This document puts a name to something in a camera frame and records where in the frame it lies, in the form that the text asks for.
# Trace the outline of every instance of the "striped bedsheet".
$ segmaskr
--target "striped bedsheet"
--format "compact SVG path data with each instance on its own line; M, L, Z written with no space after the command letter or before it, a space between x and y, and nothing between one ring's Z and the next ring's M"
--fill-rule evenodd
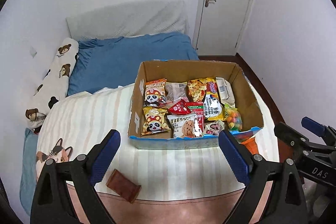
M114 168L142 186L138 199L154 201L205 198L242 189L219 147L186 150L138 150L128 141L133 86L91 95L81 92L54 105L39 134L37 151L48 154L59 138L73 147L69 160L87 154L110 129L120 132L121 146L97 192L117 195L105 184ZM264 115L264 128L257 133L260 153L278 161L278 145L270 112L255 93Z

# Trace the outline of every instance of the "cardboard box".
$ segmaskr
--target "cardboard box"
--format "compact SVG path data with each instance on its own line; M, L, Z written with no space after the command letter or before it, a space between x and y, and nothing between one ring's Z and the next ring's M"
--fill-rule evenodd
M257 99L243 71L236 63L191 60L146 61L140 64L132 95L128 129L131 144L138 149L189 149L218 146L218 137L212 135L202 138L171 139L172 131L167 131L141 137L146 82L167 78L168 82L182 83L206 77L222 77L230 82L236 107L243 121L242 132L232 132L237 139L247 140L264 126Z

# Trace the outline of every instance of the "orange object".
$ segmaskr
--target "orange object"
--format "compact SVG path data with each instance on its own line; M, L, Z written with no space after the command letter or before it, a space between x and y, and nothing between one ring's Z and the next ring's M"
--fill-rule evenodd
M245 147L251 152L252 155L259 154L258 145L255 142L255 138L249 138L245 142L242 142L241 144L245 145Z

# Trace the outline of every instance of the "wooden floor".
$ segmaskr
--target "wooden floor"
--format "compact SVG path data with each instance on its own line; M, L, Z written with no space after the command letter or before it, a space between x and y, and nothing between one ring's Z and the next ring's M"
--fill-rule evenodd
M255 87L255 89L261 96L261 98L264 100L264 102L268 106L271 112L271 116L274 121L274 124L277 124L278 122L285 122L275 102L273 101L272 97L269 95L264 85L261 83L261 81L255 75L255 73L250 68L250 66L244 61L244 59L239 54L236 54L235 56L199 56L199 59L237 63L242 68L248 80ZM285 143L278 140L278 147L279 147L280 162L283 162L285 159L292 157L293 150L289 146L287 146Z

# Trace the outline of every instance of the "blue gripper pad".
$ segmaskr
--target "blue gripper pad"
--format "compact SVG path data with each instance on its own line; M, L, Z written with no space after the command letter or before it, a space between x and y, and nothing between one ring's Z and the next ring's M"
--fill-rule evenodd
M218 144L235 174L236 179L244 183L245 186L248 185L250 183L249 167L224 131L218 136Z
M323 137L325 134L324 126L308 117L302 118L301 125L311 133L314 133L316 136Z
M96 157L91 167L90 183L92 186L103 180L104 175L120 146L120 133L117 130L113 130L109 140L104 139L99 145L102 145L105 141L107 141L105 146L101 148L99 155Z

